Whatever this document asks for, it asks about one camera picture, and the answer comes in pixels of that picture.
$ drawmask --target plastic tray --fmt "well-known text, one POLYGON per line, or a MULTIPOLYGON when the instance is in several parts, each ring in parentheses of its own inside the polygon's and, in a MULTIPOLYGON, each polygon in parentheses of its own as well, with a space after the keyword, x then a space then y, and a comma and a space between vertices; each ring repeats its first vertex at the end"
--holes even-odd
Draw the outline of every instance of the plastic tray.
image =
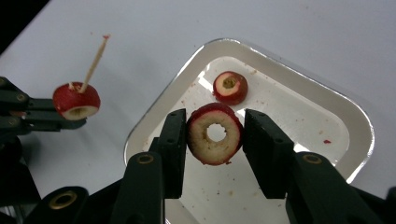
MULTIPOLYGON (((266 113, 295 142, 295 151, 325 156, 348 183, 367 162, 374 147, 374 131, 357 104, 274 56, 233 39, 211 41, 193 54, 132 129, 125 145, 125 162, 149 149, 169 112, 186 108, 189 117, 200 106, 216 102, 212 83, 221 72, 230 70, 245 76, 249 86, 247 99, 232 106, 242 123, 245 108, 266 113)), ((221 138, 216 133, 209 135, 221 138)), ((168 221, 288 223, 285 201, 265 199, 242 150, 231 162, 202 165, 187 151, 183 195, 166 202, 168 221)))

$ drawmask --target white surface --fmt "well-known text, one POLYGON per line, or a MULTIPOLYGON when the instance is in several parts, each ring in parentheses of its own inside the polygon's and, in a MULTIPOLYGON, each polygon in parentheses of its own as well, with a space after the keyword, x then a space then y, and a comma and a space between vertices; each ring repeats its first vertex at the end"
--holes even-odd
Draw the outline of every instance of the white surface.
POLYGON ((102 35, 112 36, 92 78, 100 112, 80 130, 21 139, 40 194, 73 185, 93 193, 121 178, 129 131, 200 46, 232 37, 316 74, 368 113, 374 154, 352 185, 385 197, 396 186, 395 10, 358 0, 52 0, 0 58, 1 76, 32 97, 82 80, 102 35))

